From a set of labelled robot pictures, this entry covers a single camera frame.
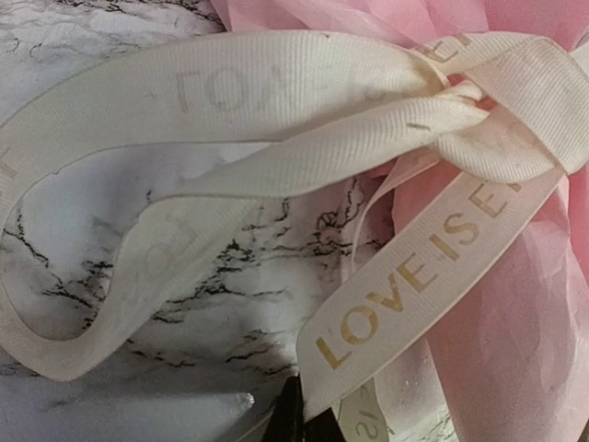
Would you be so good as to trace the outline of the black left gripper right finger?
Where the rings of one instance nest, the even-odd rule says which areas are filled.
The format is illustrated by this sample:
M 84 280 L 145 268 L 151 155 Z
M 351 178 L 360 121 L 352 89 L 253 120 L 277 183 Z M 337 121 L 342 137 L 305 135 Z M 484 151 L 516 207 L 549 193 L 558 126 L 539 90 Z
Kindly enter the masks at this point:
M 331 408 L 305 423 L 304 430 L 305 442 L 345 442 L 345 437 Z

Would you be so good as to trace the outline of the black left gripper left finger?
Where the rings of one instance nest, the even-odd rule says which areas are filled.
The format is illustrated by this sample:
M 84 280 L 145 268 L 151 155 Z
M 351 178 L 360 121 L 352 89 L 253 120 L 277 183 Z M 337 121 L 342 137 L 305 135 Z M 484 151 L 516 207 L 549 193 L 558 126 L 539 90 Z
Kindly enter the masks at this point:
M 302 442 L 303 407 L 300 377 L 289 377 L 275 403 L 264 442 Z

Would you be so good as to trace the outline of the pink wrapping paper sheet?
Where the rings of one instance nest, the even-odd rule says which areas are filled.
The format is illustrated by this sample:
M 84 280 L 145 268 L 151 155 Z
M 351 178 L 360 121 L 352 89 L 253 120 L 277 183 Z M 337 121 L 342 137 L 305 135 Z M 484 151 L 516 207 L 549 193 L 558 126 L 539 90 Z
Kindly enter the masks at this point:
M 512 31 L 566 49 L 584 1 L 217 1 L 233 31 L 324 29 L 428 44 Z M 378 384 L 402 441 L 574 441 L 588 420 L 588 172 L 563 179 L 489 273 Z

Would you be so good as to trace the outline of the cream ribbon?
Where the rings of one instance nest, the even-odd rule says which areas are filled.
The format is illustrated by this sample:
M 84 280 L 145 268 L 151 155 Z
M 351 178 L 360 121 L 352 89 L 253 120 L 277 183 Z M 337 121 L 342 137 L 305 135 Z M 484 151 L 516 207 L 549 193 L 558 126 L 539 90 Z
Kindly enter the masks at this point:
M 91 324 L 35 332 L 1 284 L 1 346 L 69 382 L 111 357 L 214 270 L 259 207 L 388 161 L 380 198 L 440 162 L 459 173 L 344 278 L 296 331 L 303 423 L 331 408 L 346 441 L 387 441 L 378 384 L 588 160 L 588 48 L 512 32 L 406 49 L 313 30 L 224 33 L 115 58 L 1 127 L 1 216 L 102 152 L 186 145 L 224 154 L 152 200 L 123 232 Z

